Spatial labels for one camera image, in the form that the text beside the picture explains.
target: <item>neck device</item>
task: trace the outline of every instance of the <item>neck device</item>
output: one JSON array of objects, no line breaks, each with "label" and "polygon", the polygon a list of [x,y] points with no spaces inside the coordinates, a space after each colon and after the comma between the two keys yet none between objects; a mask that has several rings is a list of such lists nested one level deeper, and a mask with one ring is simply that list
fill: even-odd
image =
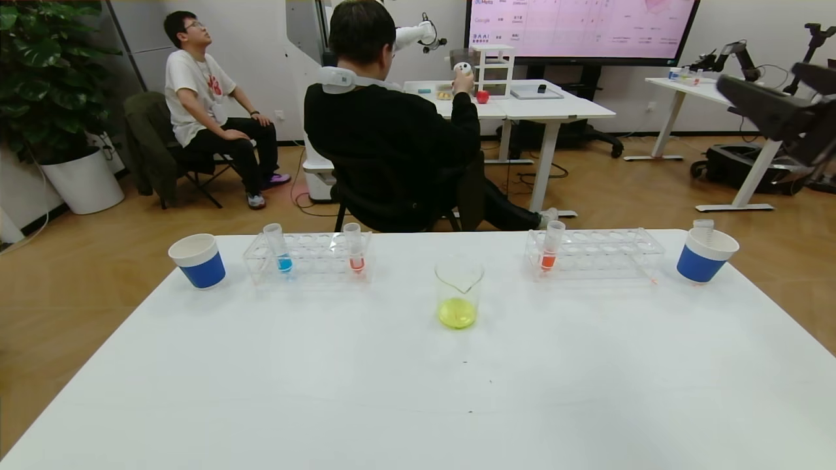
[{"label": "neck device", "polygon": [[323,67],[319,69],[317,83],[322,84],[322,90],[329,95],[341,95],[352,91],[358,86],[370,86],[373,84],[391,89],[392,91],[403,91],[397,84],[370,79],[368,77],[360,77],[353,71],[341,69],[340,67]]}]

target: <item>sneaker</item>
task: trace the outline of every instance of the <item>sneaker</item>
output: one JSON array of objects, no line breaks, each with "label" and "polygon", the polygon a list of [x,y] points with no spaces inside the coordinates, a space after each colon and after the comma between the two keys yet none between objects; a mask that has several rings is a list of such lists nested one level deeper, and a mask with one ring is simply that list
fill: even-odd
[{"label": "sneaker", "polygon": [[264,196],[261,195],[259,192],[258,194],[250,194],[247,193],[247,204],[249,204],[250,208],[253,211],[257,211],[258,209],[263,209],[267,206],[267,203],[264,201]]},{"label": "sneaker", "polygon": [[540,225],[537,226],[537,230],[545,230],[552,220],[558,220],[557,209],[550,207],[547,211],[540,211]]},{"label": "sneaker", "polygon": [[267,178],[264,178],[264,183],[262,184],[263,189],[270,189],[271,187],[281,186],[284,183],[290,181],[290,175],[270,175]]}]

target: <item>black office chair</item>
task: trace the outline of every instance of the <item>black office chair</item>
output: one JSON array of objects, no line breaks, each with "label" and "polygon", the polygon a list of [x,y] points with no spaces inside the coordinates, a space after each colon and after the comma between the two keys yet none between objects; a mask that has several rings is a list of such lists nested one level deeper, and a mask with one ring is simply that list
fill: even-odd
[{"label": "black office chair", "polygon": [[[439,209],[436,194],[431,185],[421,194],[410,194],[400,184],[402,178],[382,158],[352,158],[336,156],[317,149],[320,155],[334,163],[334,178],[337,182],[331,188],[331,197],[339,202],[335,232],[343,229],[346,209],[351,215],[378,232],[421,232],[431,231],[441,218],[450,221],[455,232],[461,231],[452,209]],[[378,194],[391,197],[382,202],[379,197],[367,196],[368,192],[357,181],[375,181]]]}]

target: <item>purple shoe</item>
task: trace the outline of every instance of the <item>purple shoe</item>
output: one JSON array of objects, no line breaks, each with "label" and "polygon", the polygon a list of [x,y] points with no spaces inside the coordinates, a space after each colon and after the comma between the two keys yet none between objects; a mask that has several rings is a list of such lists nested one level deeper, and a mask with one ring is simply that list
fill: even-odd
[{"label": "purple shoe", "polygon": [[264,180],[264,184],[262,185],[263,189],[270,189],[271,187],[281,186],[284,183],[290,181],[290,175],[270,175],[269,178]]}]

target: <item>blue and white paper cup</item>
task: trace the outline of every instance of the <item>blue and white paper cup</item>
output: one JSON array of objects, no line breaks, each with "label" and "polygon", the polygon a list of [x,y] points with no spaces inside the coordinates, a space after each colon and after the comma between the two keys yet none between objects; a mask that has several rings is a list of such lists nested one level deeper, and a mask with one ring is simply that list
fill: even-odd
[{"label": "blue and white paper cup", "polygon": [[723,232],[712,231],[711,244],[706,239],[707,235],[705,228],[689,230],[680,260],[676,264],[676,270],[695,283],[707,283],[714,278],[723,264],[740,249],[737,240]]},{"label": "blue and white paper cup", "polygon": [[171,245],[168,256],[197,289],[209,289],[227,275],[215,236],[198,233]]}]

